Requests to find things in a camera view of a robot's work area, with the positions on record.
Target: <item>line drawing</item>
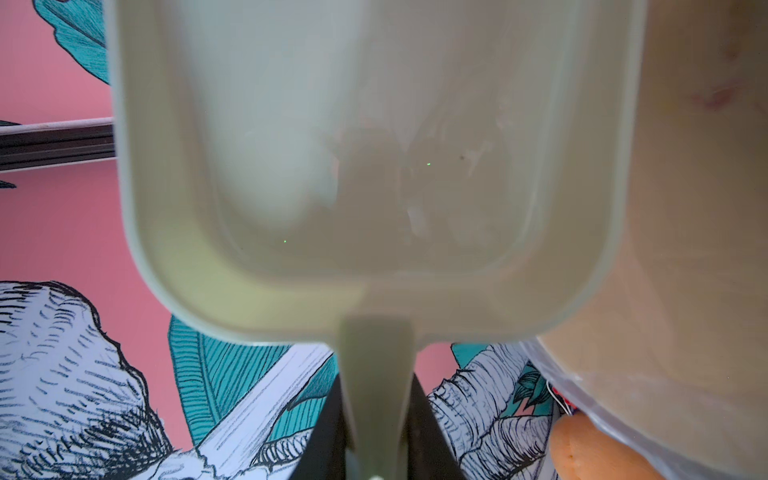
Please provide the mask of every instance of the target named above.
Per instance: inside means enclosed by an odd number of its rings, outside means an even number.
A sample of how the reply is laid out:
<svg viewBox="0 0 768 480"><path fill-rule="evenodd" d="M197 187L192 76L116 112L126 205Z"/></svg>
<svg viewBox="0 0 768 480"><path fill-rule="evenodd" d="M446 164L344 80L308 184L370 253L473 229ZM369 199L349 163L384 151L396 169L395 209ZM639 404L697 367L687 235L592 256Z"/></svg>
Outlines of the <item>line drawing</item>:
<svg viewBox="0 0 768 480"><path fill-rule="evenodd" d="M168 340L187 452L88 299L58 282L0 282L0 480L288 479L338 372L333 352L238 346L175 318ZM467 479L556 479L546 442L560 409L541 374L516 345L452 350L459 369L428 399Z"/></svg>

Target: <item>metal bar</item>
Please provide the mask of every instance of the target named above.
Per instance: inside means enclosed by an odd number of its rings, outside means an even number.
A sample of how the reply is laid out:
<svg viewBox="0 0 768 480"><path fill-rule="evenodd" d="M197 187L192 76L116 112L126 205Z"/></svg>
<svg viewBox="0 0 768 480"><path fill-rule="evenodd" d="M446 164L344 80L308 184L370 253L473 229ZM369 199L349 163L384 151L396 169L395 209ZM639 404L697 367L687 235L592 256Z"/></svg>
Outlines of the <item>metal bar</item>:
<svg viewBox="0 0 768 480"><path fill-rule="evenodd" d="M0 129L0 170L69 164L112 158L112 125L3 134Z"/></svg>

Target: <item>residue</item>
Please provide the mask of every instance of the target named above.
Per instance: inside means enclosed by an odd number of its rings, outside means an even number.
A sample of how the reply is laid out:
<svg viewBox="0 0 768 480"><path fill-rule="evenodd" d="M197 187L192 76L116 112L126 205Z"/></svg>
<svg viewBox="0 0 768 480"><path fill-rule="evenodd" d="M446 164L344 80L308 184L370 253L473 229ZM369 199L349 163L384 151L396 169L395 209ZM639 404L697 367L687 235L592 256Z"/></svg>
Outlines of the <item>residue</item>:
<svg viewBox="0 0 768 480"><path fill-rule="evenodd" d="M741 88L741 81L728 81L717 85L706 94L694 94L693 100L708 111L720 111L733 103Z"/></svg>

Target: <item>black stand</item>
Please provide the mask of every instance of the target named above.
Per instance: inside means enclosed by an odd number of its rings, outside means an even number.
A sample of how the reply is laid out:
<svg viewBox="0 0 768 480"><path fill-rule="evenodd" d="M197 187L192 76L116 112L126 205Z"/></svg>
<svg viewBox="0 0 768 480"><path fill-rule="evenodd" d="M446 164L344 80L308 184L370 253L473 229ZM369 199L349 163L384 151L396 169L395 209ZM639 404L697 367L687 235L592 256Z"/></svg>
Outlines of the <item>black stand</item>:
<svg viewBox="0 0 768 480"><path fill-rule="evenodd" d="M405 429L409 480L465 480L415 375ZM345 480L346 445L341 384L336 377L291 480Z"/></svg>

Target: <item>teal leaf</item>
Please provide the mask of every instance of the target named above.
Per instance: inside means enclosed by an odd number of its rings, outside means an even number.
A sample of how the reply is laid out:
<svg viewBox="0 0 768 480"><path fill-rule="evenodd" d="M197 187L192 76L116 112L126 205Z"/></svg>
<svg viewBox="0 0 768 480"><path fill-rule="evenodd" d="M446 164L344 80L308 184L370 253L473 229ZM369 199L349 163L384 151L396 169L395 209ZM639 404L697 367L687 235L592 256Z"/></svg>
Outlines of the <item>teal leaf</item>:
<svg viewBox="0 0 768 480"><path fill-rule="evenodd" d="M511 401L501 417L513 416L526 399L526 408L534 407L533 415L552 414L552 397L547 390L547 380L530 362L523 368Z"/></svg>
<svg viewBox="0 0 768 480"><path fill-rule="evenodd" d="M109 83L101 0L34 0L35 11L54 28L64 50L88 72Z"/></svg>
<svg viewBox="0 0 768 480"><path fill-rule="evenodd" d="M272 442L273 440L291 436L296 432L311 429L317 423L317 419L320 417L320 410L323 409L325 403L325 397L309 399L294 406L292 409L287 409L275 422L275 426L272 427L272 432L267 441Z"/></svg>
<svg viewBox="0 0 768 480"><path fill-rule="evenodd" d="M453 358L456 359L456 363L458 363L460 369L465 369L472 359L486 348L488 348L487 343L454 343L451 345Z"/></svg>
<svg viewBox="0 0 768 480"><path fill-rule="evenodd" d="M192 442L198 445L290 348L245 346L205 336L173 316L168 344ZM338 373L332 356L278 418L270 441L314 427Z"/></svg>

